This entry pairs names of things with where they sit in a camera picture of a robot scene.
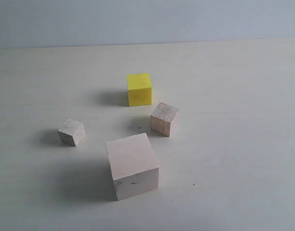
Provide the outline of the medium wooden cube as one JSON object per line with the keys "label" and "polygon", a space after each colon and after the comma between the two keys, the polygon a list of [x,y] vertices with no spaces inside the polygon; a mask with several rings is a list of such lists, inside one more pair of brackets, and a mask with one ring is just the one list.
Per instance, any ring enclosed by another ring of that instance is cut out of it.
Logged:
{"label": "medium wooden cube", "polygon": [[166,103],[159,103],[151,114],[151,130],[160,133],[166,137],[170,137],[174,130],[179,108]]}

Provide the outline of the yellow cube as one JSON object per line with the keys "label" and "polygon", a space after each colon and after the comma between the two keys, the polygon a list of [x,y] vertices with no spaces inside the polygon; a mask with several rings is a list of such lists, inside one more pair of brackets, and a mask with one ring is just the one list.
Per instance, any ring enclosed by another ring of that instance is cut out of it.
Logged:
{"label": "yellow cube", "polygon": [[127,75],[129,106],[152,104],[152,84],[149,73]]}

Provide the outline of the large pale wooden cube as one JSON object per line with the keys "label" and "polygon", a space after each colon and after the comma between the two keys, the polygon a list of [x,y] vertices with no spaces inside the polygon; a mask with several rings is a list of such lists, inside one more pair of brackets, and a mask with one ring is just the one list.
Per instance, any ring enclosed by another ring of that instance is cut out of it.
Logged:
{"label": "large pale wooden cube", "polygon": [[118,201],[158,188],[160,167],[146,133],[105,146]]}

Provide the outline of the small pale wooden cube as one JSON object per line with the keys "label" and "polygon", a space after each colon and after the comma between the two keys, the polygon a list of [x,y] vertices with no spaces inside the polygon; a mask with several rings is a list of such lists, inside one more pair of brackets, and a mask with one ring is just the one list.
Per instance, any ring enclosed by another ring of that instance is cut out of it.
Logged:
{"label": "small pale wooden cube", "polygon": [[85,136],[83,123],[73,119],[67,119],[57,132],[61,142],[71,146],[77,146]]}

